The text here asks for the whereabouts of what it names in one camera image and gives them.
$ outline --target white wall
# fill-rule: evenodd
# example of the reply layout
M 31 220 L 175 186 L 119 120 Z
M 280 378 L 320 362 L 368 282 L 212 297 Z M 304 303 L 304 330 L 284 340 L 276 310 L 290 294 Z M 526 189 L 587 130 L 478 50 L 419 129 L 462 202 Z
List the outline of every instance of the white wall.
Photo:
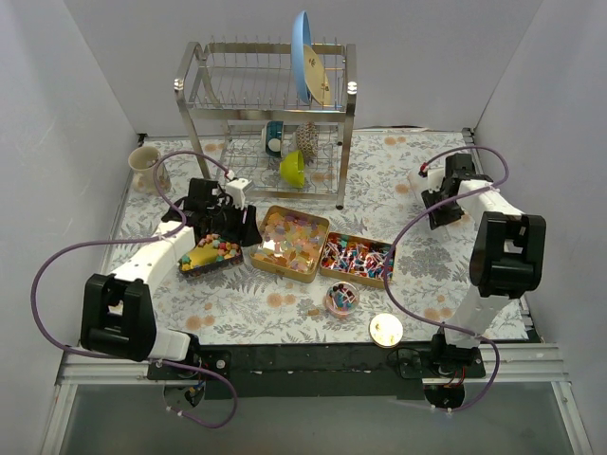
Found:
M 61 0 L 0 0 L 0 452 L 37 453 L 61 352 L 29 311 L 35 270 L 76 241 L 107 238 L 136 136 Z M 83 285 L 102 249 L 43 278 L 43 318 L 80 332 Z
M 607 3 L 544 1 L 478 126 L 505 195 L 546 218 L 534 321 L 559 342 L 595 453 L 607 452 Z M 488 171 L 502 171 L 484 159 Z
M 289 42 L 301 9 L 315 41 L 357 45 L 356 126 L 474 126 L 541 0 L 65 3 L 135 130 L 184 136 L 173 79 L 186 44 L 211 35 Z

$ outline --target dish rack post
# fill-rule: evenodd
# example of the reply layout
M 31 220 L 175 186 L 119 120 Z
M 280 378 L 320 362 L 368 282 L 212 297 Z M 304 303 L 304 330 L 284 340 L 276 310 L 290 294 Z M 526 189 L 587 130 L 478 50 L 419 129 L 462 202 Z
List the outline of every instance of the dish rack post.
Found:
M 329 105 L 314 100 L 305 104 L 298 97 L 291 44 L 246 38 L 232 43 L 213 39 L 204 48 L 188 43 L 175 77 L 175 98 L 195 151 L 202 153 L 194 121 L 221 121 L 226 137 L 221 160 L 238 176 L 254 182 L 250 195 L 335 201 L 343 209 L 357 99 L 356 47 L 336 40 L 312 48 L 323 60 L 332 85 L 334 99 Z M 261 130 L 270 120 L 284 123 L 287 152 L 295 150 L 298 125 L 313 122 L 318 130 L 318 153 L 306 163 L 301 189 L 284 182 L 280 158 L 265 153 Z M 203 158 L 198 164 L 203 176 L 212 178 Z

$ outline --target tabletop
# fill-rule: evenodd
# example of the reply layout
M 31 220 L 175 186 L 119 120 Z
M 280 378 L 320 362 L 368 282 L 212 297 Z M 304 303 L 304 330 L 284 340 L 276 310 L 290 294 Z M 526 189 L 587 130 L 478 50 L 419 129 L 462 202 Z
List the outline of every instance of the tabletop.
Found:
M 201 141 L 205 153 L 220 157 L 223 140 Z M 189 140 L 149 140 L 163 154 L 190 150 Z M 343 210 L 334 203 L 293 199 L 252 199 L 260 223 L 273 205 L 329 219 L 330 230 L 391 243 L 423 207 L 415 200 L 407 174 L 423 161 L 453 147 L 465 145 L 459 133 L 355 132 Z M 189 179 L 200 177 L 192 156 L 165 161 L 172 189 L 169 196 L 186 195 Z M 166 212 L 157 196 L 129 191 L 120 238 L 151 235 Z M 429 319 L 448 319 L 469 287 L 468 265 L 476 232 L 464 217 L 446 229 L 431 232 L 420 221 L 396 250 L 391 288 L 410 310 Z M 117 246 L 111 269 L 124 263 L 138 246 Z M 153 297 L 156 321 L 170 329 L 197 335 L 204 344 L 276 344 L 313 342 L 367 342 L 369 321 L 379 313 L 393 313 L 403 323 L 405 340 L 429 340 L 436 327 L 409 318 L 396 309 L 383 289 L 358 286 L 359 307 L 346 319 L 336 319 L 322 306 L 327 287 L 335 280 L 318 274 L 310 283 L 281 278 L 250 264 L 217 271 L 186 281 L 175 270 Z M 485 333 L 493 339 L 526 339 L 518 302 L 511 302 Z

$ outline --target beige mug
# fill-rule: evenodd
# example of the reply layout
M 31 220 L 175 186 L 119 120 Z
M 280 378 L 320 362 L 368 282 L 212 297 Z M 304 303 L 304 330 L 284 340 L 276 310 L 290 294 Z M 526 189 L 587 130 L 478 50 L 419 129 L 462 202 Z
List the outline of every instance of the beige mug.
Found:
M 154 165 L 160 157 L 160 151 L 156 147 L 150 146 L 139 147 L 129 155 L 129 166 L 133 170 L 132 187 L 134 191 L 158 195 L 154 184 Z M 171 178 L 164 163 L 161 163 L 158 168 L 158 183 L 164 192 L 171 189 Z

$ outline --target wire shelf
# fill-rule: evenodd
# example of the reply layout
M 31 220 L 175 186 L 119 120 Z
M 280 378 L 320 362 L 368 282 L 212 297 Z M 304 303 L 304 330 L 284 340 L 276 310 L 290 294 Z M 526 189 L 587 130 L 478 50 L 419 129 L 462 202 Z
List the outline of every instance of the wire shelf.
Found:
M 337 43 L 313 48 L 322 59 L 333 88 L 332 100 L 300 100 L 291 70 L 290 45 L 244 42 L 216 43 L 204 50 L 188 99 L 192 109 L 321 110 L 344 112 L 342 100 L 345 48 Z
M 295 148 L 295 126 L 286 126 L 283 150 L 292 152 Z M 250 195 L 269 196 L 276 193 L 295 193 L 292 197 L 324 198 L 335 197 L 338 191 L 338 170 L 340 168 L 340 146 L 336 125 L 317 126 L 319 133 L 318 152 L 305 166 L 305 184 L 294 188 L 280 176 L 281 158 L 266 154 L 261 142 L 261 126 L 239 128 L 231 141 L 226 141 L 221 161 L 232 169 L 238 177 L 254 182 Z

